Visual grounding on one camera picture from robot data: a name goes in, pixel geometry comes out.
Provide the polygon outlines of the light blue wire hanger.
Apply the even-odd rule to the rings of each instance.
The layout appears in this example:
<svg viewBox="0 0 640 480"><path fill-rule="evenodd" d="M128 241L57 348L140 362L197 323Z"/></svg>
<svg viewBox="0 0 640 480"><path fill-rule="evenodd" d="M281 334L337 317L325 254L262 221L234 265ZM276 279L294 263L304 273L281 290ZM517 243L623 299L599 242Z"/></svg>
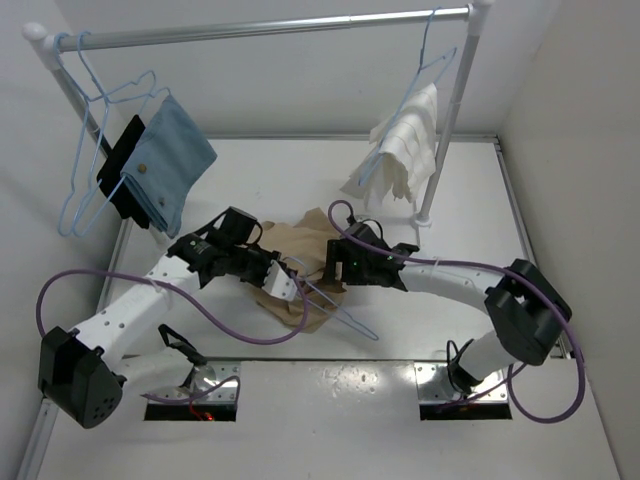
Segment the light blue wire hanger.
<svg viewBox="0 0 640 480"><path fill-rule="evenodd" d="M345 325L345 326L351 328L352 330L358 332L360 335L368 338L369 340L372 340L372 341L378 341L379 340L379 336L373 330L371 330L365 324L363 324L363 323L359 322L358 320L356 320L338 302L336 302L335 300L331 299L327 294L325 294L318 287L314 286L311 283L311 281L309 280L309 268L307 267L307 265L303 261L301 261L299 258L293 257L293 256L285 257L284 260L285 261L293 261L294 263L298 264L303 269L303 274L301 276L301 279L302 279L302 282L304 283L304 285L306 287L308 287L312 292L315 292L316 294L318 294L328 304L328 307L325 307L325 306L321 306L317 302L310 301L310 304L312 306L314 306L316 309L320 310L321 312L327 314L329 317L332 317L332 318L338 320L343 325Z"/></svg>

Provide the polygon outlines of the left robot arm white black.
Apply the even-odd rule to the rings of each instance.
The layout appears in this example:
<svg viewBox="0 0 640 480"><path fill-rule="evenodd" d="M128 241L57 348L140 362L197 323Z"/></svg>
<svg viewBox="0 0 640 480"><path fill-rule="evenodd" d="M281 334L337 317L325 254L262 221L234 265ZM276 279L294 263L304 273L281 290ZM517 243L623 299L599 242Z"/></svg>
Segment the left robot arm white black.
<svg viewBox="0 0 640 480"><path fill-rule="evenodd" d="M233 276L279 299L296 285L278 251L259 246L257 219L234 207L186 234L132 287L93 317L41 332L38 388L85 429L104 422L138 379L182 383L203 358L162 325L176 299L201 310L194 293Z"/></svg>

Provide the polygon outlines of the beige t shirt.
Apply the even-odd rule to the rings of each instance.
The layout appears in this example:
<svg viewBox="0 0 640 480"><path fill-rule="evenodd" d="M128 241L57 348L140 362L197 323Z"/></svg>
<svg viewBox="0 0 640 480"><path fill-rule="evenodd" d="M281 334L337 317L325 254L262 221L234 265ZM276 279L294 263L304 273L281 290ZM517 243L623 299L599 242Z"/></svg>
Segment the beige t shirt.
<svg viewBox="0 0 640 480"><path fill-rule="evenodd" d="M282 254L285 264L295 270L309 302L309 313L303 315L302 300L278 300L260 289L253 289L256 303L289 328L304 323L303 331L313 333L338 311L346 296L340 282L323 281L327 242L339 237L325 212L319 208L307 211L295 224L264 221L258 245Z"/></svg>

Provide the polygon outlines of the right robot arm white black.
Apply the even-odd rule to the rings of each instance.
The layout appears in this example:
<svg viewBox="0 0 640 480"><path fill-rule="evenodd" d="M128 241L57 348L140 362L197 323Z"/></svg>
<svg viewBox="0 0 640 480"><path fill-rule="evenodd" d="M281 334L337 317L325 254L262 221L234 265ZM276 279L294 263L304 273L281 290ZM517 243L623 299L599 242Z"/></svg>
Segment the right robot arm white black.
<svg viewBox="0 0 640 480"><path fill-rule="evenodd" d="M322 280L433 294L486 314L491 330L467 341L439 373L443 398L470 395L512 363L545 362L562 332L556 316L569 319L571 310L531 262L517 259L493 270L421 259L418 251L413 244L389 246L369 225L355 222L345 235L328 241Z"/></svg>

